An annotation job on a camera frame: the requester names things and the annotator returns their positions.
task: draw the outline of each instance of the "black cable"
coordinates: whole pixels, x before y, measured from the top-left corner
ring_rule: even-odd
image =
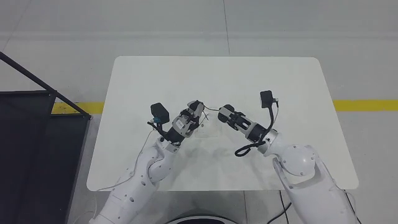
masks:
[[[281,217],[283,214],[286,214],[286,211],[290,208],[291,205],[292,205],[292,203],[290,202],[290,203],[287,205],[287,207],[284,208],[284,211],[280,212],[277,216],[275,216],[274,218],[270,219],[270,220],[267,222],[267,224],[270,224],[270,223],[273,222],[274,220],[276,220],[276,219],[278,219],[279,217]]]
[[[346,194],[346,197],[347,197],[349,206],[351,207],[352,211],[353,211],[354,214],[356,215],[355,210],[354,210],[354,208],[353,208],[353,205],[351,204],[351,201],[349,200],[348,194],[347,194],[347,192],[346,192],[345,189],[344,189],[344,193]],[[362,224],[362,222],[359,220],[358,216],[356,217],[356,219],[357,219],[357,221],[359,222],[359,224]]]
[[[263,144],[265,144],[266,142],[263,141],[262,139],[269,133],[269,131],[272,129],[272,126],[274,125],[274,112],[272,110],[272,107],[268,108],[269,111],[269,117],[271,119],[271,123],[269,124],[267,131],[259,138],[258,142],[252,143],[252,144],[248,144],[246,146],[243,146],[242,148],[239,148],[235,151],[235,156],[237,157],[243,157],[245,156],[247,153],[249,153],[249,151],[251,150],[251,148],[253,147],[259,147]]]
[[[211,109],[211,108],[208,108],[207,106],[205,106],[205,105],[203,105],[207,110],[210,110],[210,111],[218,111],[218,110],[216,110],[216,109]]]
[[[276,220],[276,219],[278,219],[279,217],[281,217],[281,216],[286,212],[286,210],[288,210],[288,209],[290,208],[291,205],[292,205],[292,203],[290,202],[290,203],[287,205],[287,207],[286,207],[286,209],[285,209],[284,211],[282,211],[280,214],[278,214],[278,215],[275,216],[274,218],[270,219],[269,222],[267,222],[267,224],[270,224],[270,223],[273,222],[274,220]]]
[[[279,197],[280,197],[280,202],[282,202],[282,207],[283,207],[283,209],[285,209],[285,203],[284,203],[284,199],[282,198],[282,192],[281,191],[279,191]],[[287,218],[286,210],[285,210],[285,216],[286,216],[286,222],[287,222],[287,224],[289,224],[289,218]]]

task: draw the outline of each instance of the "wire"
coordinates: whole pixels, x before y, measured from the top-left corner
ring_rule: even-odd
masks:
[[[135,173],[136,173],[138,158],[141,156],[141,153],[142,153],[142,151],[144,150],[145,145],[147,144],[147,141],[148,141],[148,139],[149,139],[150,134],[153,133],[154,131],[155,131],[155,130],[153,129],[152,131],[149,132],[149,134],[148,134],[148,136],[147,136],[147,139],[145,140],[144,145],[141,147],[141,150],[139,151],[138,156],[137,156],[137,159],[136,159],[136,163],[134,164],[134,169],[133,169],[133,171],[132,171],[132,174],[129,176],[129,178],[127,178],[126,180],[124,180],[124,181],[122,181],[122,182],[120,182],[120,183],[117,183],[117,184],[115,184],[115,185],[112,185],[112,186],[109,186],[109,187],[105,187],[105,188],[101,188],[101,189],[95,190],[95,192],[98,192],[98,191],[101,191],[101,190],[105,190],[105,189],[115,188],[115,187],[117,187],[117,186],[119,186],[119,185],[122,185],[123,183],[129,181],[130,179],[132,179],[132,177],[134,177],[134,175],[135,175]],[[75,220],[72,224],[75,224],[75,223],[76,223],[83,215],[85,215],[86,213],[94,213],[94,215],[93,215],[93,218],[94,218],[95,215],[97,214],[97,197],[96,197],[96,195],[94,195],[94,203],[95,203],[95,211],[86,211],[86,212],[82,213],[81,215],[79,215],[79,216],[76,218],[76,220]]]
[[[359,222],[359,224],[362,224],[362,222],[359,220],[358,216],[356,215],[356,202],[355,202],[354,195],[353,195],[353,194],[351,194],[351,193],[349,193],[349,192],[347,192],[346,190],[343,190],[343,191],[344,191],[344,193],[346,194],[346,197],[347,197],[348,203],[349,203],[349,205],[350,205],[350,207],[351,207],[352,211],[354,212],[354,215],[355,215],[355,219],[356,219],[356,221],[358,221],[358,222]],[[349,200],[349,197],[348,197],[348,195],[350,195],[350,196],[353,198],[354,207],[353,207],[353,205],[351,204],[351,201]]]
[[[76,224],[76,222],[77,222],[83,215],[85,215],[86,213],[94,213],[94,211],[86,211],[86,212],[82,213],[81,215],[79,215],[79,216],[75,219],[75,221],[74,221],[72,224]]]
[[[274,125],[274,112],[272,110],[272,107],[268,108],[269,111],[269,117],[271,119],[271,123],[269,124],[268,128],[266,129],[266,132],[259,138],[259,142],[254,142],[252,144],[248,144],[245,145],[239,149],[237,149],[235,151],[235,156],[237,157],[243,157],[245,156],[247,153],[249,153],[249,151],[251,150],[251,148],[253,147],[259,147],[263,144],[266,144],[266,141],[263,141],[262,139],[269,133],[269,131],[272,129],[272,126]]]
[[[211,109],[211,108],[208,108],[207,106],[205,106],[205,105],[203,105],[207,110],[210,110],[210,111],[218,111],[218,110],[216,110],[216,109]]]
[[[275,115],[275,118],[274,118],[274,124],[276,122],[276,118],[278,118],[278,114],[279,114],[279,106],[276,108],[276,115]]]
[[[282,198],[282,192],[281,191],[279,191],[279,197],[280,197],[280,202],[282,203],[282,207],[283,207],[283,209],[285,209],[285,203],[284,203],[284,199]],[[287,218],[286,210],[285,210],[285,217],[286,217],[287,224],[289,224],[289,218]]]
[[[207,120],[209,120],[208,118],[207,118],[207,115],[206,115],[206,113],[205,112],[203,112],[203,114],[205,115],[205,117],[202,119],[202,121],[200,122],[200,124],[199,124],[199,126],[204,122],[204,120],[205,119],[207,119]]]
[[[286,209],[284,211],[282,211],[280,214],[278,214],[277,216],[275,216],[274,218],[270,219],[267,224],[270,224],[271,222],[273,222],[274,220],[278,219],[279,217],[281,217],[284,213],[286,213],[286,211],[290,208],[290,206],[292,205],[292,203],[290,202]]]

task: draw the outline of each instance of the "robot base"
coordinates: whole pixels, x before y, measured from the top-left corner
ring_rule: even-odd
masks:
[[[237,224],[223,217],[214,217],[209,215],[195,215],[191,217],[183,217],[167,224]]]

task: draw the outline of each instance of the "black panel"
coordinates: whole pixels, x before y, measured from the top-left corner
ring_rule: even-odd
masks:
[[[17,223],[65,223],[88,118],[53,115],[48,123]]]
[[[55,98],[46,91],[0,92],[0,223],[13,223]]]

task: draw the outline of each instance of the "white cable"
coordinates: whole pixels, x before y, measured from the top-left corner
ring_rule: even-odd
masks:
[[[350,195],[353,198],[353,212],[354,212],[354,217],[355,217],[355,222],[354,223],[357,224],[359,221],[358,221],[358,216],[356,215],[356,201],[355,201],[354,195],[349,193],[349,192],[347,192],[347,191],[345,191],[345,190],[343,190],[343,189],[341,189],[339,186],[337,186],[337,184],[335,184],[335,185],[336,185],[337,189],[340,189],[341,191],[343,191],[344,194],[347,194],[347,198],[348,198],[348,195]]]
[[[82,216],[85,215],[86,213],[94,213],[94,211],[86,211],[86,212],[82,213],[81,215],[79,215],[79,216],[75,219],[75,221],[74,221],[72,224],[75,224],[75,223],[80,219],[80,217],[82,217]]]
[[[276,109],[276,115],[275,115],[275,118],[274,118],[274,124],[276,122],[276,118],[278,118],[278,113],[279,113],[279,108]]]
[[[101,190],[105,190],[105,189],[115,188],[115,187],[117,187],[117,186],[119,186],[119,185],[121,185],[121,184],[127,182],[128,180],[132,179],[132,177],[134,177],[134,174],[136,173],[136,167],[137,167],[138,158],[141,156],[141,153],[142,153],[142,151],[144,150],[145,145],[147,144],[147,141],[148,141],[148,139],[149,139],[150,134],[151,134],[152,132],[154,132],[154,131],[155,131],[155,130],[153,129],[152,131],[149,132],[149,134],[148,134],[148,136],[147,136],[147,139],[145,140],[144,145],[141,147],[141,150],[139,151],[138,156],[137,156],[137,159],[136,159],[136,163],[134,164],[134,169],[132,170],[132,175],[131,175],[128,179],[124,180],[123,182],[117,183],[117,184],[112,185],[112,186],[109,186],[109,187],[105,187],[105,188],[101,188],[101,189],[95,190],[95,192],[98,192],[98,191],[101,191]],[[86,213],[94,213],[94,215],[93,215],[93,218],[94,218],[95,215],[97,214],[97,197],[96,197],[96,195],[94,195],[94,203],[95,203],[95,211],[86,211],[86,212],[82,213],[81,215],[79,215],[79,216],[76,218],[76,220],[75,220],[72,224],[75,224],[75,223],[76,223],[83,215],[85,215]]]

